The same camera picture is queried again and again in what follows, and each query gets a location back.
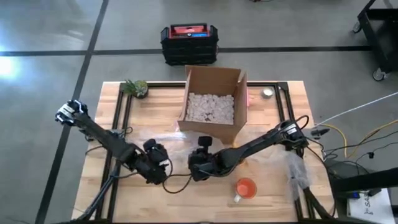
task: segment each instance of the black cart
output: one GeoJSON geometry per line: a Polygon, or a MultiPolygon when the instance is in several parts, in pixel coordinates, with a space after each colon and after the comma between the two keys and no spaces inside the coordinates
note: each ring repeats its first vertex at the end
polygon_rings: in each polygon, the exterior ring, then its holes
{"type": "Polygon", "coordinates": [[[379,68],[373,72],[375,81],[382,81],[398,70],[398,9],[370,9],[370,0],[358,15],[353,32],[361,30],[373,48],[379,68]]]}

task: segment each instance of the cardboard box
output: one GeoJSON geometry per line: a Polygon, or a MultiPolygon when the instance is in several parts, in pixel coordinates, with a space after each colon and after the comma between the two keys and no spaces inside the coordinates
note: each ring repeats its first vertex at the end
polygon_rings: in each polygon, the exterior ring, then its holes
{"type": "Polygon", "coordinates": [[[184,104],[178,125],[181,131],[198,131],[219,138],[225,144],[232,144],[236,135],[247,121],[247,75],[240,69],[204,66],[185,66],[187,84],[184,104]],[[234,124],[213,124],[185,121],[189,93],[234,96],[234,124]]]}

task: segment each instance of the succulent plant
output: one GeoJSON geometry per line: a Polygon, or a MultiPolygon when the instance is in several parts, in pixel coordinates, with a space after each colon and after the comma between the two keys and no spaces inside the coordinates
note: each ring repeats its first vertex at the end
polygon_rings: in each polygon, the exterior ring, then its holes
{"type": "Polygon", "coordinates": [[[144,80],[137,80],[134,83],[131,80],[126,80],[123,92],[137,98],[145,98],[148,93],[148,84],[144,80]]]}

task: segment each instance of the concrete floor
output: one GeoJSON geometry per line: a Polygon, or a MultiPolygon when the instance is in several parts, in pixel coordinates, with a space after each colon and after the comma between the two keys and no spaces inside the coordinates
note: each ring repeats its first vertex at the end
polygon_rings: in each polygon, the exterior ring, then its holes
{"type": "MultiPolygon", "coordinates": [[[[102,1],[3,0],[0,51],[86,50],[102,1]]],[[[219,29],[220,47],[316,47],[367,45],[352,34],[366,1],[275,0],[111,0],[96,50],[158,49],[159,32],[173,23],[207,22],[219,29]]],[[[384,7],[382,1],[376,7],[384,7]]],[[[33,223],[44,192],[62,127],[53,121],[72,97],[84,56],[0,57],[0,223],[33,223]]],[[[250,80],[303,80],[316,122],[394,93],[398,77],[371,78],[372,52],[273,52],[219,54],[214,66],[242,68],[250,80]]],[[[170,67],[162,55],[93,56],[80,99],[95,114],[104,81],[184,80],[183,67],[170,67]]],[[[332,121],[359,142],[374,128],[398,118],[398,96],[332,121]]],[[[393,126],[383,134],[397,130],[393,126]]],[[[391,136],[360,148],[358,156],[394,141],[391,136]]],[[[326,148],[342,146],[336,133],[326,148]]],[[[87,143],[71,131],[46,223],[68,220],[78,188],[87,143]]],[[[397,145],[360,164],[372,170],[396,166],[397,145]]],[[[343,160],[341,152],[338,160],[343,160]]],[[[393,201],[398,195],[392,191],[393,201]]]]}

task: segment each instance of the wooden table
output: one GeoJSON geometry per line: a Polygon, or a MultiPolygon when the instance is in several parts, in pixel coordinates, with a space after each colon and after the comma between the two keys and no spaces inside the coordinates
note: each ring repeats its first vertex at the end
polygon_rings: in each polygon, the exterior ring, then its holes
{"type": "MultiPolygon", "coordinates": [[[[309,115],[310,122],[307,128],[311,128],[313,119],[304,83],[301,81],[288,83],[295,117],[309,115]]],[[[112,125],[118,89],[118,82],[103,83],[95,121],[105,129],[110,129],[112,125]]],[[[250,97],[248,121],[235,140],[236,146],[264,134],[280,122],[275,97],[262,99],[259,95],[261,89],[261,87],[248,88],[250,97]]],[[[134,131],[127,136],[127,141],[142,145],[145,139],[153,138],[156,134],[175,132],[182,102],[183,88],[153,88],[150,89],[146,99],[133,99],[129,125],[134,131]]],[[[161,143],[174,160],[174,173],[187,174],[185,155],[188,155],[188,149],[192,145],[190,141],[161,141],[161,143]]],[[[311,144],[311,148],[320,155],[320,149],[316,144],[311,144]]],[[[281,157],[275,156],[283,151],[283,146],[272,146],[246,159],[231,175],[224,178],[211,177],[202,182],[191,181],[183,192],[174,195],[165,192],[161,185],[146,184],[139,175],[121,179],[113,220],[114,222],[295,222],[297,217],[289,193],[291,190],[287,180],[287,164],[281,157]],[[257,195],[253,199],[242,200],[236,204],[233,202],[234,183],[241,177],[250,177],[256,182],[257,195]]],[[[98,193],[105,155],[105,150],[92,151],[87,155],[73,218],[81,215],[81,211],[98,193]]],[[[326,210],[331,212],[333,197],[325,168],[308,150],[305,151],[304,161],[312,183],[312,192],[326,210]]],[[[128,170],[122,168],[121,175],[128,173],[128,170]]],[[[186,177],[173,177],[167,181],[167,187],[170,190],[178,190],[186,181],[186,177]]],[[[108,207],[108,199],[106,198],[105,208],[108,207]]],[[[306,214],[303,197],[301,202],[303,212],[306,214]]]]}

